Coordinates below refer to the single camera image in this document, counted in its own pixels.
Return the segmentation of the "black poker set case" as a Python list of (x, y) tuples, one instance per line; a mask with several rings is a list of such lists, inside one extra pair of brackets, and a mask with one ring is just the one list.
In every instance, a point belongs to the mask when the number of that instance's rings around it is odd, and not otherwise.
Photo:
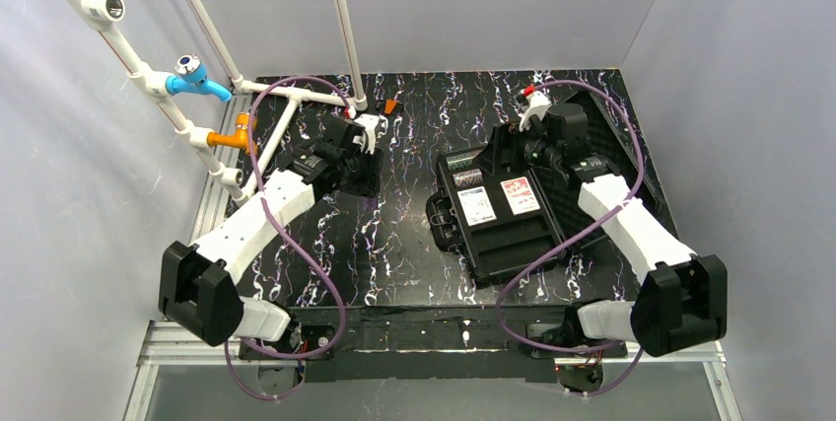
[[(609, 173), (623, 176), (626, 183), (632, 185), (639, 166), (629, 134), (612, 117), (612, 111), (603, 99), (593, 93), (580, 91), (562, 103), (577, 104), (585, 110), (592, 151), (608, 160)], [(435, 163), (437, 190), (426, 205), (436, 246), (442, 251), (461, 253), (466, 258), (472, 278), (479, 286), (510, 281), (531, 262), (576, 235), (593, 221), (578, 205), (580, 185), (555, 186), (544, 180), (545, 173), (538, 171), (500, 171), (495, 175), (482, 172), (483, 182), (471, 186), (486, 188), (497, 220), (468, 227), (457, 197), (462, 189), (455, 187), (452, 174), (479, 169), (479, 155), (475, 157), (472, 167), (455, 172), (448, 169), (445, 156), (471, 150), (480, 153), (487, 143), (438, 156)], [(523, 175), (533, 187), (541, 209), (515, 216), (500, 182)]]

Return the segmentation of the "blue playing card deck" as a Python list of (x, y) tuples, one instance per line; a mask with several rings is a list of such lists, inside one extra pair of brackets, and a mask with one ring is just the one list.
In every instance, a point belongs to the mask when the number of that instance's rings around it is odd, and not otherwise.
[(457, 197), (468, 227), (491, 223), (497, 215), (484, 186), (460, 190)]

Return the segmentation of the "red playing card deck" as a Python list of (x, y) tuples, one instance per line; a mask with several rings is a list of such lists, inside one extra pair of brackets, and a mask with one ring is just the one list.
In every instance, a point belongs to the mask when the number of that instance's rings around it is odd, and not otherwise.
[(541, 209), (534, 189), (526, 176), (501, 181), (500, 185), (515, 216)]

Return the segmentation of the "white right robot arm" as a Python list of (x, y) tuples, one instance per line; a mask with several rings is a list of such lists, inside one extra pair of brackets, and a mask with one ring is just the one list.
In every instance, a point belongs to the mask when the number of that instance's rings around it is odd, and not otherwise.
[(728, 330), (728, 279), (715, 255), (700, 255), (671, 234), (645, 207), (638, 192), (644, 167), (627, 183), (622, 166), (589, 138), (588, 116), (577, 104), (533, 105), (516, 121), (494, 127), (475, 162), (484, 172), (542, 170), (563, 190), (578, 192), (578, 208), (592, 222), (557, 246), (603, 230), (628, 260), (641, 285), (634, 301), (593, 300), (564, 311), (556, 344), (514, 332), (516, 341), (550, 352), (596, 350), (598, 341), (631, 341), (653, 357), (724, 338)]

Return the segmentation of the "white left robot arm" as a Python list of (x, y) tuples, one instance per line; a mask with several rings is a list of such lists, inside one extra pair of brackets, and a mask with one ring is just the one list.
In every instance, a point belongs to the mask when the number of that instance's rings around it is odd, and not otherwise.
[(377, 115), (329, 118), (323, 132), (281, 157), (263, 190), (192, 244), (162, 256), (158, 307), (210, 346), (229, 338), (278, 342), (296, 326), (281, 306), (246, 298), (237, 285), (255, 258), (293, 220), (335, 192), (372, 198), (380, 190)]

